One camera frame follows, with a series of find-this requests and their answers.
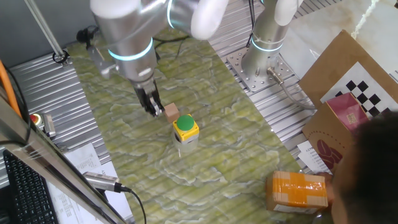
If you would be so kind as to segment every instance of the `white paper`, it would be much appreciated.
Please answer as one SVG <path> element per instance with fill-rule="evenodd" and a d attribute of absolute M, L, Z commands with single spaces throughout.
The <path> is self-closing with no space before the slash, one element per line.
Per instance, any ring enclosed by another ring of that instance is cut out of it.
<path fill-rule="evenodd" d="M 73 152 L 65 153 L 64 156 L 82 173 L 101 166 L 100 159 L 92 143 L 89 143 Z"/>
<path fill-rule="evenodd" d="M 319 172 L 327 172 L 331 174 L 330 169 L 326 166 L 309 141 L 305 141 L 297 147 L 301 152 L 298 157 L 308 168 L 310 168 L 310 170 L 312 170 L 312 172 L 315 174 Z"/>
<path fill-rule="evenodd" d="M 68 152 L 65 157 L 83 174 L 87 171 L 117 177 L 112 162 L 101 165 L 100 159 L 93 145 L 87 144 L 73 152 Z M 65 195 L 50 182 L 47 182 L 50 196 L 60 224 L 102 224 L 90 212 Z M 127 198 L 123 193 L 105 192 L 109 203 L 123 218 L 132 217 Z"/>
<path fill-rule="evenodd" d="M 76 149 L 73 152 L 65 153 L 64 155 L 81 173 L 85 173 L 101 166 L 100 159 L 91 143 Z M 49 187 L 55 213 L 57 214 L 60 224 L 102 223 L 79 204 L 65 195 L 61 190 L 56 188 L 56 186 L 52 185 L 50 182 L 47 182 L 47 185 Z"/>

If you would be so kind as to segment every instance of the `green marbled mat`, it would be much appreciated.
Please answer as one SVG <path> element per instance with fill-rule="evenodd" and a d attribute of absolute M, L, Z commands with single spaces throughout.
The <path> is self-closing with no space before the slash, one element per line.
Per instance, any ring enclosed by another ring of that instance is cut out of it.
<path fill-rule="evenodd" d="M 164 30 L 158 38 L 184 35 Z M 157 49 L 155 75 L 162 104 L 175 103 L 200 127 L 198 147 L 181 155 L 171 124 L 147 114 L 125 78 L 105 80 L 84 45 L 68 48 L 119 178 L 140 196 L 148 223 L 311 223 L 266 210 L 266 175 L 300 167 L 207 41 L 185 40 L 176 58 L 179 47 Z M 137 201 L 127 199 L 144 223 Z"/>

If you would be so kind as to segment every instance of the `white wall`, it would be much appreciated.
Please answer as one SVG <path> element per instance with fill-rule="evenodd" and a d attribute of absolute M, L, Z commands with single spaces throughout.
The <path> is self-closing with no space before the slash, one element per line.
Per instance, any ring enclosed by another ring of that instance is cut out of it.
<path fill-rule="evenodd" d="M 89 0 L 36 0 L 61 47 L 76 41 L 80 29 L 95 24 Z M 8 67 L 53 50 L 24 0 L 0 1 L 0 59 Z"/>

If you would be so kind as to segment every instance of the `orange package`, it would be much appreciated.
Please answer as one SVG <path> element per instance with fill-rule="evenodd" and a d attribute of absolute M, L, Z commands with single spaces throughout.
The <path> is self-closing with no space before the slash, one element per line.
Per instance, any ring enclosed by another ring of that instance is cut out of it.
<path fill-rule="evenodd" d="M 270 211 L 313 214 L 328 207 L 325 178 L 275 171 L 266 181 L 266 202 Z"/>

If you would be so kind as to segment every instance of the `wooden block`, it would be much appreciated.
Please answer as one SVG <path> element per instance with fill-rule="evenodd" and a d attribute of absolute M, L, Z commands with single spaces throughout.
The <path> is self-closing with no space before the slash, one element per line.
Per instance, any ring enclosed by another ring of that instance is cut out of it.
<path fill-rule="evenodd" d="M 164 115 L 166 115 L 169 123 L 173 123 L 173 121 L 180 117 L 180 112 L 175 104 L 172 103 L 164 107 Z"/>

